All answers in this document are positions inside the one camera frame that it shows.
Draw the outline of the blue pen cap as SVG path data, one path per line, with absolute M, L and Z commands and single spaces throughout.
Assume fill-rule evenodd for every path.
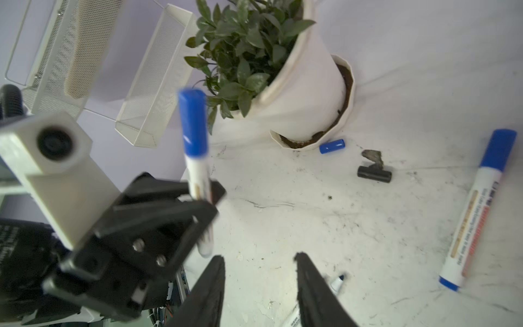
M 345 148 L 345 141 L 343 139 L 338 139 L 331 141 L 329 143 L 324 143 L 320 146 L 320 153 L 327 154 L 334 151 L 339 151 Z

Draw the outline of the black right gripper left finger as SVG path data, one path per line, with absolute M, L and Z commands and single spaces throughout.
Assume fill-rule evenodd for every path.
M 225 284 L 224 257 L 214 256 L 182 306 L 166 322 L 166 326 L 220 326 Z

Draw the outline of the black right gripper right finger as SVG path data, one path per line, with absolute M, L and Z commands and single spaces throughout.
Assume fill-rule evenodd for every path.
M 298 252 L 294 261 L 297 264 L 297 301 L 301 325 L 357 327 L 310 257 L 305 252 Z

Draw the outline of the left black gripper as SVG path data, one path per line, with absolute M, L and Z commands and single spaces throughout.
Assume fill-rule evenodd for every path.
M 58 321 L 83 309 L 118 321 L 181 305 L 175 272 L 216 218 L 226 195 L 189 196 L 189 183 L 143 173 L 80 248 L 70 251 L 45 223 L 1 220 L 1 319 Z

